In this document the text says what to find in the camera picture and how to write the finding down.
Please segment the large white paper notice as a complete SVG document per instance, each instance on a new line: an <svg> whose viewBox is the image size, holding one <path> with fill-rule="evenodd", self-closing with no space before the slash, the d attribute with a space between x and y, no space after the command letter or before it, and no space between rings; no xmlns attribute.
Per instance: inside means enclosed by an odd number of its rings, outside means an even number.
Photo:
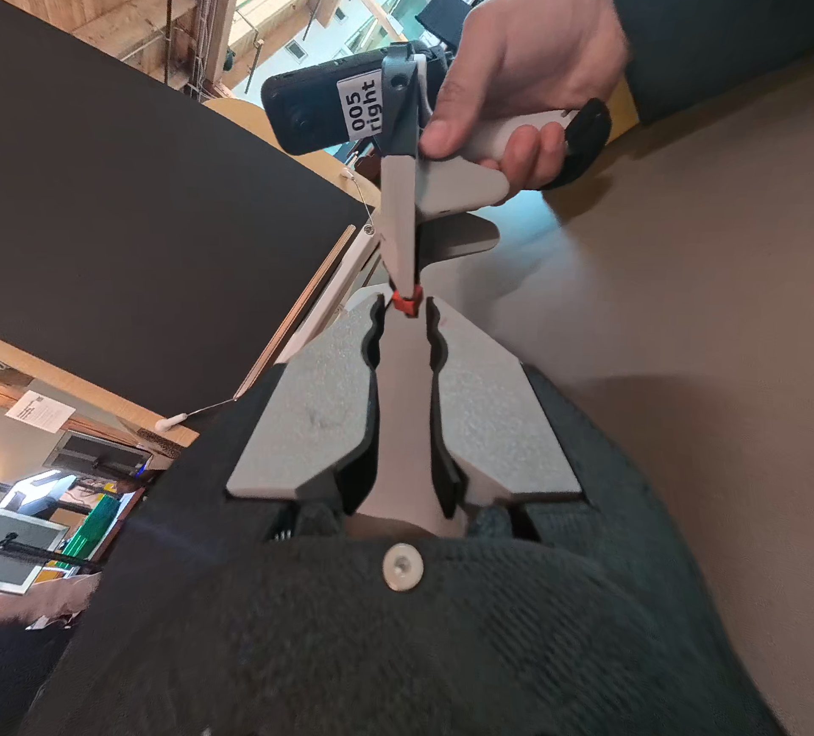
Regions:
<svg viewBox="0 0 814 736"><path fill-rule="evenodd" d="M28 390L6 411L6 416L38 430L56 434L76 413L76 408Z"/></svg>

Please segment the dark framed grey panel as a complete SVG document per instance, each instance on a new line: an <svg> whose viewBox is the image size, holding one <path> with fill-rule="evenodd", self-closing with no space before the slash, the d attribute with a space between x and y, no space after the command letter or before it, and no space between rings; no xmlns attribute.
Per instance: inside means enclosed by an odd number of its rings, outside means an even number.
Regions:
<svg viewBox="0 0 814 736"><path fill-rule="evenodd" d="M47 456L43 467L109 480L138 480L152 457L148 450L77 431L66 431Z"/></svg>

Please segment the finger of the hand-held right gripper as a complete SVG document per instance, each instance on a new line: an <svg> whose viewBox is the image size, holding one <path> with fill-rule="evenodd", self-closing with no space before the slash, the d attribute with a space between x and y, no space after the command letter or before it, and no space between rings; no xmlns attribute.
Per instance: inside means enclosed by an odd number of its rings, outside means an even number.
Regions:
<svg viewBox="0 0 814 736"><path fill-rule="evenodd" d="M381 162L380 252L400 293L414 293L416 287L415 171L412 155L389 155Z"/></svg>
<svg viewBox="0 0 814 736"><path fill-rule="evenodd" d="M445 215L417 225L415 232L415 281L433 263L488 252L500 242L498 227L473 213Z"/></svg>

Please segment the person's right hand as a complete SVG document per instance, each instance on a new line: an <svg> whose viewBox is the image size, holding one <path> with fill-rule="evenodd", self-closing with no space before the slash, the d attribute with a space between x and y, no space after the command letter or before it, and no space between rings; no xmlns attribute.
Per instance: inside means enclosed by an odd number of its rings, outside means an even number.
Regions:
<svg viewBox="0 0 814 736"><path fill-rule="evenodd" d="M606 101L628 59L614 0L487 0L465 20L421 150L444 159L481 120Z"/></svg>

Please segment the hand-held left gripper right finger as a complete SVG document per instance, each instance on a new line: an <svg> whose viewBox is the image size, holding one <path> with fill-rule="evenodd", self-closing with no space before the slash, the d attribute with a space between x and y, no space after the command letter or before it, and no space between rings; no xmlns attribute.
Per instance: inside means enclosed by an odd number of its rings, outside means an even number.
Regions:
<svg viewBox="0 0 814 736"><path fill-rule="evenodd" d="M427 301L432 482L457 510L578 500L583 490L524 365L445 301Z"/></svg>

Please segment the black hanging panel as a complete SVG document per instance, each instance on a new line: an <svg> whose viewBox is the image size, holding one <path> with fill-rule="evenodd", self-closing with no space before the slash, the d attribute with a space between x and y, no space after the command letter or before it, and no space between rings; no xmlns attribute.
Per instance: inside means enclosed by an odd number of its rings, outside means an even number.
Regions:
<svg viewBox="0 0 814 736"><path fill-rule="evenodd" d="M464 0L430 0L415 19L455 53L460 47L464 23L470 12L471 7Z"/></svg>

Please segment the person's right forearm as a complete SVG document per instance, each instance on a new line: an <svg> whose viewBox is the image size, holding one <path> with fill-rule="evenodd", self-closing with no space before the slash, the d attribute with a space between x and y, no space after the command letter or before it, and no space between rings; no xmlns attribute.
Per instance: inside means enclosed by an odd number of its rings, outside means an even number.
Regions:
<svg viewBox="0 0 814 736"><path fill-rule="evenodd" d="M614 0L639 119L658 120L812 53L813 0Z"/></svg>

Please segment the white board stand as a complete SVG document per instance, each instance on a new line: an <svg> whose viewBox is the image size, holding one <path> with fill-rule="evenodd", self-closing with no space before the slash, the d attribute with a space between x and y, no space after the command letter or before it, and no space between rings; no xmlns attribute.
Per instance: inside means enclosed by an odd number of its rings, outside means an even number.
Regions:
<svg viewBox="0 0 814 736"><path fill-rule="evenodd" d="M375 256L379 243L376 231L363 229L357 234L309 313L274 359L275 364L288 362L328 326L349 296L352 284L365 264Z"/></svg>

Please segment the black board with wooden frame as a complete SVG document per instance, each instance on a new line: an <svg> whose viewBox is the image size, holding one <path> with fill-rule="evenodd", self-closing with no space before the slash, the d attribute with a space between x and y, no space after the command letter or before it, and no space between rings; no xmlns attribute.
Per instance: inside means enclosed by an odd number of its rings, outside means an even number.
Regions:
<svg viewBox="0 0 814 736"><path fill-rule="evenodd" d="M170 417L233 397L363 204L2 2L2 361Z"/></svg>

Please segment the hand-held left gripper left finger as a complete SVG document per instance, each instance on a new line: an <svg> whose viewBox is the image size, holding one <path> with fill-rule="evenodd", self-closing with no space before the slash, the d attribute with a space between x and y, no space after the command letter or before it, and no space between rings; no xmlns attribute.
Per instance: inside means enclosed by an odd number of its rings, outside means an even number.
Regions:
<svg viewBox="0 0 814 736"><path fill-rule="evenodd" d="M377 473L385 311L384 294L367 294L283 365L227 481L231 497L324 501L346 514L361 505Z"/></svg>

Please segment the green bin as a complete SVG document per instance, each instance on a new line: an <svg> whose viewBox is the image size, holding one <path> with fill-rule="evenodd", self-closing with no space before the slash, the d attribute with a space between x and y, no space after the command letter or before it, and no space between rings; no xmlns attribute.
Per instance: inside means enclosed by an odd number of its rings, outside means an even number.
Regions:
<svg viewBox="0 0 814 736"><path fill-rule="evenodd" d="M104 495L61 549L72 558L89 560L97 546L107 535L120 509L120 499Z"/></svg>

